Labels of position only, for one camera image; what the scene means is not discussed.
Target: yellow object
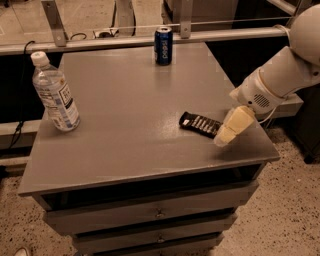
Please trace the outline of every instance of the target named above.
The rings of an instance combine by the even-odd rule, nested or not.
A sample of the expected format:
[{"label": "yellow object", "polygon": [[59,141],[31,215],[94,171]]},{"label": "yellow object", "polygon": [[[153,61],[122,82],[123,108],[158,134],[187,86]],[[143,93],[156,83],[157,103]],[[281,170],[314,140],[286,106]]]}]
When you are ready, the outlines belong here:
[{"label": "yellow object", "polygon": [[247,106],[232,108],[226,115],[223,125],[214,138],[214,143],[219,147],[226,146],[237,135],[247,129],[254,120],[254,112]]}]

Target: bottle cap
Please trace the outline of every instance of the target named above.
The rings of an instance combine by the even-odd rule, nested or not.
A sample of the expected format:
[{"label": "bottle cap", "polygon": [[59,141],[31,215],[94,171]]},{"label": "bottle cap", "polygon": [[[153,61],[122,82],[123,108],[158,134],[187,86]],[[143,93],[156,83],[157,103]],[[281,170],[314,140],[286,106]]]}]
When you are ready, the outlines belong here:
[{"label": "bottle cap", "polygon": [[31,59],[32,59],[33,65],[35,65],[36,67],[45,66],[50,63],[46,53],[41,51],[32,53]]}]

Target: gray table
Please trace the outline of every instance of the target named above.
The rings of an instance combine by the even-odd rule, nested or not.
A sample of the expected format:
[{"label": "gray table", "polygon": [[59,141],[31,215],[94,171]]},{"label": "gray table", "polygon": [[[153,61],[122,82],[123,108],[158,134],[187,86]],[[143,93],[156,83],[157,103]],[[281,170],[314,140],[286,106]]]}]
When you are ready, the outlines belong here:
[{"label": "gray table", "polygon": [[[143,47],[64,54],[61,68],[80,126],[61,133],[44,116],[18,193],[32,196],[46,222],[83,253],[214,246],[264,165],[279,159],[257,123],[225,148],[179,128],[185,111],[223,121],[237,104],[204,43],[174,45],[169,66],[156,65],[153,47]],[[151,234],[154,244],[146,242]]]}]

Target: bottle label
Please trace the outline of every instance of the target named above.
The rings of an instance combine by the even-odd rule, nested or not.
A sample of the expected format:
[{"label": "bottle label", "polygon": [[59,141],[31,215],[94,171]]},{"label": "bottle label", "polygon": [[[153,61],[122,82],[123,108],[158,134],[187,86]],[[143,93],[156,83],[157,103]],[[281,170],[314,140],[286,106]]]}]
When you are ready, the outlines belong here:
[{"label": "bottle label", "polygon": [[52,88],[57,89],[50,90],[37,87],[42,103],[58,128],[72,128],[79,117],[79,113],[71,96],[68,83],[64,78],[61,78]]}]

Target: white sneaker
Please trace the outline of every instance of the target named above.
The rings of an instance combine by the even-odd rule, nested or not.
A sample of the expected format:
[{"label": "white sneaker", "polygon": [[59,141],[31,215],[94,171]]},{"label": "white sneaker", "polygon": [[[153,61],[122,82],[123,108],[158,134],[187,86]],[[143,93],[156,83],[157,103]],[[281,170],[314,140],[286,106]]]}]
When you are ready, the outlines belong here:
[{"label": "white sneaker", "polygon": [[28,248],[21,247],[14,256],[31,256],[31,253]]}]

